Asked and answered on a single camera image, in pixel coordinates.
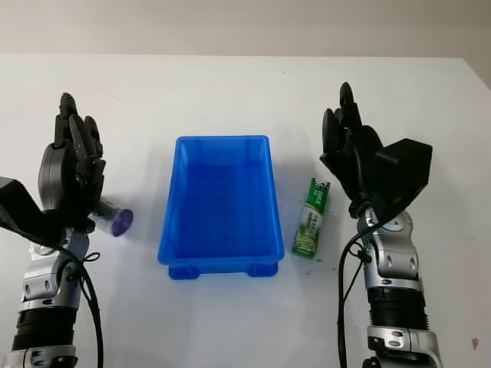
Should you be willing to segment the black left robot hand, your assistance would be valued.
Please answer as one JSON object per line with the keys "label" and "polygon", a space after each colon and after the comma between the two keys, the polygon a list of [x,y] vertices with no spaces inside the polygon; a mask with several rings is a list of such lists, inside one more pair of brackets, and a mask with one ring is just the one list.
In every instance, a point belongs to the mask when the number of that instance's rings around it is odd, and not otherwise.
{"label": "black left robot hand", "polygon": [[54,141],[46,147],[38,174],[44,210],[64,228],[92,233],[90,214],[104,185],[103,145],[93,117],[81,117],[75,99],[63,93],[55,118]]}

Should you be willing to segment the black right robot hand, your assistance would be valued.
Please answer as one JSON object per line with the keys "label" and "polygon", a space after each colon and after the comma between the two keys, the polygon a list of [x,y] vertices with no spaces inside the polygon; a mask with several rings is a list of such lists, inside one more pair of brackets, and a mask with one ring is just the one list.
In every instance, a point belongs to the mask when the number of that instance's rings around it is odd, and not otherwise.
{"label": "black right robot hand", "polygon": [[351,203],[353,219],[369,206],[375,153],[382,148],[376,131],[361,120],[351,85],[339,92],[339,107],[326,109],[322,119],[321,162],[340,182]]}

